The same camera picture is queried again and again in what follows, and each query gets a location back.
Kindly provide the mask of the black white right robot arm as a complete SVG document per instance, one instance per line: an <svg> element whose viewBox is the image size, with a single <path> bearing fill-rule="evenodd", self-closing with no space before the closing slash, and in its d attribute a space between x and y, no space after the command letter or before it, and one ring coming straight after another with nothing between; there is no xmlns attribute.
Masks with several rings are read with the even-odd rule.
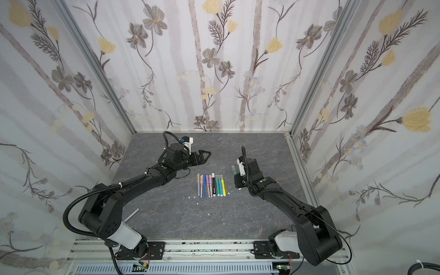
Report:
<svg viewBox="0 0 440 275"><path fill-rule="evenodd" d="M236 188L247 187L251 196L273 204L294 224L295 234L288 234L286 230L276 234L290 239L275 241L279 250L300 253L310 264L317 266L343 248L326 208L313 207L295 198L274 179L264 176L255 159L239 157L237 164L239 173L234 176Z"/></svg>

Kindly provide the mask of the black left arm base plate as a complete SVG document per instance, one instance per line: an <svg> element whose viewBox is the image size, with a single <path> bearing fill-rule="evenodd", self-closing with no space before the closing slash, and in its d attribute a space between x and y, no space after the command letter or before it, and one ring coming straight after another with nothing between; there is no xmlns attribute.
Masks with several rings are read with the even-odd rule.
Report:
<svg viewBox="0 0 440 275"><path fill-rule="evenodd" d="M115 256L117 260L161 260L165 251L165 244L165 242L141 240L134 249L128 249L121 245Z"/></svg>

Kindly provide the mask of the teal green highlighter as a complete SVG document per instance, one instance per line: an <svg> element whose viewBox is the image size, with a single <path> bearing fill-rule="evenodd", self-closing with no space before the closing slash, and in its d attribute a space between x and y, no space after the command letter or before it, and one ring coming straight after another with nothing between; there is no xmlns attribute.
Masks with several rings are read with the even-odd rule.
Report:
<svg viewBox="0 0 440 275"><path fill-rule="evenodd" d="M216 195L218 197L220 197L221 196L221 187L220 187L220 184L219 184L219 175L215 174L215 178L214 179L215 179Z"/></svg>

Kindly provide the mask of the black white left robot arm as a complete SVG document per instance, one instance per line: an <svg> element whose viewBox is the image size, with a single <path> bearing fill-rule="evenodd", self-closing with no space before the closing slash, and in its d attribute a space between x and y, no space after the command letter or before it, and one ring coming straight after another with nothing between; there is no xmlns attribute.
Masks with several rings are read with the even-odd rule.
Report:
<svg viewBox="0 0 440 275"><path fill-rule="evenodd" d="M163 160L142 175L94 188L79 214L79 222L106 244L122 246L135 259L145 258L150 251L147 238L123 221L123 208L138 196L172 181L179 171L205 164L210 156L210 151L189 153L183 144L169 145Z"/></svg>

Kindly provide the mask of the light blue highlighter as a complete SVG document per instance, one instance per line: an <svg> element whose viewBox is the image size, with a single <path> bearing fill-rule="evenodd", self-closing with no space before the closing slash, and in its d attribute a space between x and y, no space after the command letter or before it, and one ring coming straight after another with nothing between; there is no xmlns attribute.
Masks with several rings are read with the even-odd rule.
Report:
<svg viewBox="0 0 440 275"><path fill-rule="evenodd" d="M221 175L217 175L217 186L218 186L218 195L220 197L223 197L223 187L222 187L222 180Z"/></svg>

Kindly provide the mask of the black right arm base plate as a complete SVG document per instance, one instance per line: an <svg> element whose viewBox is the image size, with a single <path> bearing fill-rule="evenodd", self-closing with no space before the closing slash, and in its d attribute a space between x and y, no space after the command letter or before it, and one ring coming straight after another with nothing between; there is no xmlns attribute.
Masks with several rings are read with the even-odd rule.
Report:
<svg viewBox="0 0 440 275"><path fill-rule="evenodd" d="M254 241L251 253L258 260L290 260L300 258L298 253L281 251L274 241Z"/></svg>

